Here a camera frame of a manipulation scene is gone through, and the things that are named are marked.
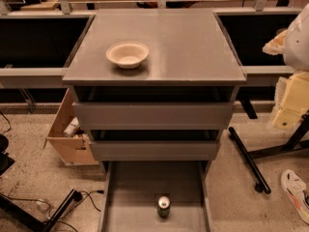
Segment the green soda can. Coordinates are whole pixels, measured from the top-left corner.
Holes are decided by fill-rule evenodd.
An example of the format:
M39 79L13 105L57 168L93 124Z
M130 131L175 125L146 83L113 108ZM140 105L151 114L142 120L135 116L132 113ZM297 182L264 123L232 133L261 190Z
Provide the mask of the green soda can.
M160 196L156 204L158 215L161 218L167 218L170 214L170 206L171 206L170 199L165 195Z

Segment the grey drawer cabinet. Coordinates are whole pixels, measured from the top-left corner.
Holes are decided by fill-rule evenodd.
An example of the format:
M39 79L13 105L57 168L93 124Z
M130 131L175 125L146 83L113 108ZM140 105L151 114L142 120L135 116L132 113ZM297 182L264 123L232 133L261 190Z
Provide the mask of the grey drawer cabinet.
M130 70L111 63L106 50L122 42L146 45L148 57ZM245 81L210 9L100 10L63 78L74 102L229 102L232 108ZM225 129L83 130L91 142L219 143Z

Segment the grey middle drawer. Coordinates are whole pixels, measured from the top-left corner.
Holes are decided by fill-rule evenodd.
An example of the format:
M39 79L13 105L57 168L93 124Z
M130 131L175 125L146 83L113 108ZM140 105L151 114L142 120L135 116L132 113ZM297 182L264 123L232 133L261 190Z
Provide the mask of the grey middle drawer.
M96 160L214 160L219 143L216 141L108 141L91 142Z

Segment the grey top drawer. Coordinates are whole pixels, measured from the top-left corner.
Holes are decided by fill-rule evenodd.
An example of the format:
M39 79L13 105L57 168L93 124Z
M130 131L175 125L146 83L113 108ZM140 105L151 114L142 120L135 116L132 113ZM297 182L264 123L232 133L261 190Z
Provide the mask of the grey top drawer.
M75 102L85 130L222 130L233 114L223 103Z

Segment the grey open bottom drawer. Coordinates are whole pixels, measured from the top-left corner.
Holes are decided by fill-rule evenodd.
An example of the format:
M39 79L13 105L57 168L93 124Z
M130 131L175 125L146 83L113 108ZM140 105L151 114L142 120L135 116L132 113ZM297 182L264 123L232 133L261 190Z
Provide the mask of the grey open bottom drawer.
M108 165L98 232L214 232L199 161L115 161ZM160 217L157 200L170 199Z

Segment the white paper bowl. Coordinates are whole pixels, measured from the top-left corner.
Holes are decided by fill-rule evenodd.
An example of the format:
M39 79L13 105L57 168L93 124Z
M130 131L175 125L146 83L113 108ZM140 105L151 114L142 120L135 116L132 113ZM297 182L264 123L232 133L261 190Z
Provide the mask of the white paper bowl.
M107 59L122 69L137 68L149 55L149 48L139 42L122 42L106 50Z

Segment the white bottle in box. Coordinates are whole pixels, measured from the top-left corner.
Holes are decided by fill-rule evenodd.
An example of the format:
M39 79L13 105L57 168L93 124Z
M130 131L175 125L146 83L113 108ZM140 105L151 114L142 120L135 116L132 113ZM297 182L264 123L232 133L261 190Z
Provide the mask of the white bottle in box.
M70 121L68 126L65 128L65 130L63 131L63 135L65 137L73 137L78 129L79 129L79 121L78 121L78 119L76 117L74 117Z

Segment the person in white clothing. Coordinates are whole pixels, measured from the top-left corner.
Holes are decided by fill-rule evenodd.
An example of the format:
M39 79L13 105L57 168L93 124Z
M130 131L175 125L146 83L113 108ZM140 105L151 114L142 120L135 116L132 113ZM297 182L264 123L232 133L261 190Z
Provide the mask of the person in white clothing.
M270 124L290 129L309 110L309 4L287 29L263 47L268 55L282 55L284 64L293 70L288 78L276 83Z

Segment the black metal stand right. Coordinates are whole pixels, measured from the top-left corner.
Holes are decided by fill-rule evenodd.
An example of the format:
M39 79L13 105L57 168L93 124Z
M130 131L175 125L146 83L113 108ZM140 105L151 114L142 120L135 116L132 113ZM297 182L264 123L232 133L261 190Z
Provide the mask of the black metal stand right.
M255 159L309 149L309 140L303 140L303 136L309 131L309 113L301 116L301 123L299 127L296 129L290 139L283 145L248 152L235 129L233 127L229 127L228 131L230 133L230 138L236 142L240 153L243 155L245 162L257 180L257 183L254 187L257 192L271 194L271 189L260 169L256 165Z

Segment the black metal stand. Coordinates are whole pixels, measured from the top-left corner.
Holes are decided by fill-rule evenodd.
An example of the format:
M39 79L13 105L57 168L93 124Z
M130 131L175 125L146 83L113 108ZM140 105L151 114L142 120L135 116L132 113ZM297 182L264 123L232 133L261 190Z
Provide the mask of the black metal stand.
M0 209L32 232L50 232L72 203L77 203L82 199L81 192L73 189L59 207L52 211L52 205L46 199L17 198L0 193ZM33 208L23 210L15 204L15 201L30 202L36 206L37 211Z
M296 129L290 139L283 145L248 152L235 129L233 127L229 127L228 131L230 133L230 138L236 142L240 153L243 155L245 162L257 180L257 183L254 187L257 192L271 194L271 189L260 169L256 165L255 159L309 149L309 140L303 140L303 136L309 131L309 113L301 116L301 123L299 127Z

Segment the white orange sneaker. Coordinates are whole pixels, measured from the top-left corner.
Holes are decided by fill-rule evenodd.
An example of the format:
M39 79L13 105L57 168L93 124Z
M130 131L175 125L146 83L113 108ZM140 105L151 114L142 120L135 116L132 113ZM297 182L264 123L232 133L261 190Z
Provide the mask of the white orange sneaker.
M306 184L293 170L287 169L281 174L281 187L301 219L309 224L309 195Z

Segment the black metal stand left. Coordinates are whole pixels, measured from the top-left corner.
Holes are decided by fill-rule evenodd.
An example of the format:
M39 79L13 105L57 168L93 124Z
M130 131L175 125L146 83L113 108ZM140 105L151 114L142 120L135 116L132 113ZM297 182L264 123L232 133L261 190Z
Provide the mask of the black metal stand left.
M59 207L52 211L52 205L46 199L17 198L0 193L0 209L32 232L50 232L72 203L77 203L82 199L81 192L73 189ZM30 202L36 206L37 211L33 208L23 210L15 204L15 201Z

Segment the grey rail right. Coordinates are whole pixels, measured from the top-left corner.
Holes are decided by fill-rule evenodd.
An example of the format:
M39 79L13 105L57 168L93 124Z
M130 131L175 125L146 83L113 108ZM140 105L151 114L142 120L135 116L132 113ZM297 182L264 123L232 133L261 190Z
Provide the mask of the grey rail right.
M288 78L294 70L288 66L243 66L247 76L247 86L266 87L274 86L280 76Z

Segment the grey rail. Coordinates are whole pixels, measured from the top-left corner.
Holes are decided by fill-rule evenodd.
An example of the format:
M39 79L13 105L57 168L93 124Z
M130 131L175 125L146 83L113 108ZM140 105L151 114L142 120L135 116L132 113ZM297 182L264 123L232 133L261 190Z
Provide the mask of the grey rail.
M10 68L0 70L1 89L62 88L67 68Z
M288 78L294 70L288 66L243 66L247 76L247 86L266 87L274 86L280 76Z

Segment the grey rail left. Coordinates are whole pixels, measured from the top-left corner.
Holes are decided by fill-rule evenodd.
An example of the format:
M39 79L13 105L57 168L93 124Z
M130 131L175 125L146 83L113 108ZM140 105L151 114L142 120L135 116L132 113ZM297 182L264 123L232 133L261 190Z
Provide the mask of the grey rail left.
M0 70L1 89L62 88L67 68L10 68Z

